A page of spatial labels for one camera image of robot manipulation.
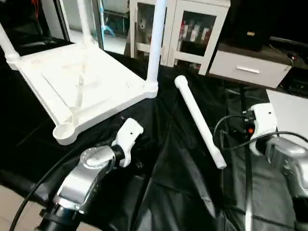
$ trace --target black tablecloth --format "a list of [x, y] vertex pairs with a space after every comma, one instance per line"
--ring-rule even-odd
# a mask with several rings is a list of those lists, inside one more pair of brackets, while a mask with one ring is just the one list
[[[111, 55], [146, 77], [146, 63]], [[178, 75], [187, 77], [211, 129], [226, 114], [268, 102], [264, 89], [160, 67], [155, 99], [143, 100], [83, 132], [74, 144], [60, 146], [52, 137], [54, 124], [22, 76], [2, 69], [5, 115], [0, 182], [25, 196], [50, 167], [76, 148], [72, 159], [32, 198], [48, 205], [66, 174], [77, 164], [78, 155], [88, 147], [110, 144], [131, 117], [144, 127], [132, 150], [133, 161], [103, 179], [102, 191], [85, 221], [104, 231], [244, 230], [244, 149], [224, 153], [228, 166], [217, 170], [174, 85]], [[231, 131], [243, 129], [237, 119], [229, 125]], [[239, 133], [230, 133], [230, 145], [239, 142]], [[292, 230], [295, 215], [284, 177], [260, 156], [252, 156], [252, 172], [253, 230]]]

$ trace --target bottle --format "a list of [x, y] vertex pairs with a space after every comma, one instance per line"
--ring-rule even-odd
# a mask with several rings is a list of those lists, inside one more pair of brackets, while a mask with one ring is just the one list
[[192, 35], [191, 35], [191, 39], [190, 39], [191, 42], [195, 42], [196, 38], [199, 35], [199, 30], [200, 30], [200, 24], [194, 25]]
[[210, 40], [211, 34], [212, 34], [212, 30], [209, 30], [209, 31], [206, 32], [204, 44], [206, 44], [206, 45], [208, 44], [208, 41]]
[[194, 25], [194, 20], [190, 20], [189, 21], [189, 25], [188, 25], [188, 33], [191, 33], [193, 30], [193, 25]]
[[180, 36], [179, 36], [179, 40], [183, 37], [183, 34], [184, 34], [184, 28], [185, 28], [185, 21], [182, 21], [182, 24], [181, 24], [181, 29], [180, 29]]
[[203, 29], [202, 36], [201, 36], [201, 41], [202, 41], [202, 42], [204, 42], [205, 35], [206, 35], [206, 33], [207, 33], [209, 30], [210, 30], [209, 28], [204, 28], [204, 29]]
[[185, 39], [185, 38], [186, 38], [186, 36], [187, 36], [187, 32], [188, 32], [188, 24], [186, 24], [186, 25], [184, 26], [183, 39]]

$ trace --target cable connector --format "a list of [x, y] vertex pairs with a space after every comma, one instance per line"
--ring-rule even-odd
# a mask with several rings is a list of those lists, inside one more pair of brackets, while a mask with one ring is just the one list
[[248, 111], [243, 111], [244, 121], [245, 122], [251, 122], [256, 120], [255, 112], [251, 109]]

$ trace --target white pipe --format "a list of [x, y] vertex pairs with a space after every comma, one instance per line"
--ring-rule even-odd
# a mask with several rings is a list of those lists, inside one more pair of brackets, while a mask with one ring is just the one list
[[162, 44], [165, 11], [166, 11], [167, 0], [157, 0], [154, 11], [153, 28], [152, 28], [152, 39], [150, 47], [149, 66], [147, 74], [147, 83], [158, 87], [157, 74], [159, 67], [159, 57]]
[[92, 43], [92, 35], [90, 33], [89, 23], [87, 19], [85, 0], [77, 0], [77, 2], [78, 2], [79, 16], [81, 20], [83, 42], [85, 45], [90, 45]]
[[224, 160], [224, 158], [222, 157], [220, 150], [215, 146], [214, 142], [213, 142], [213, 136], [212, 133], [210, 131], [210, 129], [208, 128], [206, 121], [204, 120], [201, 111], [193, 97], [193, 94], [191, 92], [191, 90], [188, 87], [188, 83], [187, 83], [187, 79], [185, 76], [178, 76], [175, 79], [175, 85], [177, 86], [177, 88], [180, 90], [184, 101], [190, 111], [190, 113], [192, 114], [193, 120], [195, 121], [199, 132], [201, 133], [201, 136], [210, 152], [210, 154], [212, 155], [212, 158], [216, 164], [216, 167], [219, 169], [224, 169], [227, 164]]
[[0, 23], [0, 46], [4, 51], [4, 55], [8, 64], [12, 64], [14, 61], [20, 59], [19, 54], [15, 51], [10, 39], [6, 35], [1, 23]]

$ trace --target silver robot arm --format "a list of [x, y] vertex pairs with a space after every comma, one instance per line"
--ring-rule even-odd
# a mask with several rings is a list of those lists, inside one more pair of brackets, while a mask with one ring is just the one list
[[97, 192], [98, 182], [117, 163], [126, 167], [130, 164], [130, 150], [136, 138], [143, 133], [135, 120], [129, 118], [120, 128], [112, 146], [89, 148], [81, 156], [78, 165], [68, 174], [61, 185], [54, 202], [65, 208], [83, 214]]
[[54, 197], [53, 208], [40, 213], [43, 220], [35, 231], [75, 231], [82, 215], [88, 213], [104, 176], [115, 167], [130, 164], [131, 148], [142, 133], [143, 127], [129, 118], [111, 146], [85, 150], [78, 165], [67, 175]]
[[[251, 139], [275, 132], [277, 118], [270, 103], [253, 105], [255, 132]], [[308, 198], [308, 150], [286, 138], [271, 136], [249, 145], [255, 155], [264, 155], [284, 175], [291, 196]]]

